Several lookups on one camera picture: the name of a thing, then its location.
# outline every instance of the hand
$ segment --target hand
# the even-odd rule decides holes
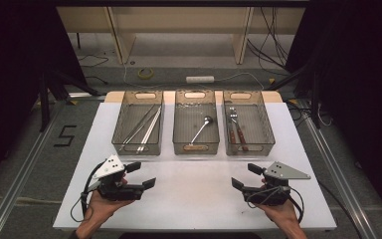
[[[257,207],[265,211],[266,215],[283,230],[289,239],[305,239],[305,233],[299,226],[293,204],[287,200],[283,205],[268,206],[254,203]]]
[[[86,211],[85,220],[77,229],[79,238],[91,238],[93,234],[101,227],[101,225],[113,215],[113,213],[126,205],[134,202],[133,200],[125,201],[109,201],[101,197],[100,193],[95,190],[90,199],[89,208]]]

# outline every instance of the fork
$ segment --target fork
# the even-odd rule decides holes
[[[230,107],[229,110],[231,110],[231,115],[230,115],[231,120],[235,123],[235,126],[237,127],[237,133],[238,133],[238,137],[240,138],[240,142],[241,144],[246,144],[244,134],[241,131],[240,125],[238,124],[237,110],[233,107]],[[243,146],[243,151],[248,151],[248,147]]]

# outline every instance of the metal rail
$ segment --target metal rail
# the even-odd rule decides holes
[[[54,126],[56,118],[60,111],[64,108],[65,102],[57,102],[52,111],[51,120],[43,132],[40,132],[38,138],[36,139],[32,149],[30,150],[26,160],[21,166],[20,171],[15,177],[11,187],[9,188],[7,194],[4,196],[0,203],[0,232],[5,225],[6,220],[8,219],[9,214],[12,211],[12,208],[17,201],[18,196],[26,184],[27,179],[31,171],[34,168],[34,165],[40,156],[42,149],[46,143],[46,140],[49,137],[50,132]]]
[[[309,108],[306,102],[299,101],[299,103],[303,108]],[[339,164],[334,158],[334,155],[331,152],[331,149],[328,146],[327,141],[321,132],[321,129],[317,129],[311,119],[307,119],[306,124],[308,125],[311,135],[321,152],[322,158],[324,159],[324,162],[331,173],[333,181],[343,198],[343,202],[345,203],[349,213],[352,215],[355,221],[355,225],[361,233],[362,238],[378,238],[355,193],[353,192],[348,181],[346,180],[345,175],[340,169]]]

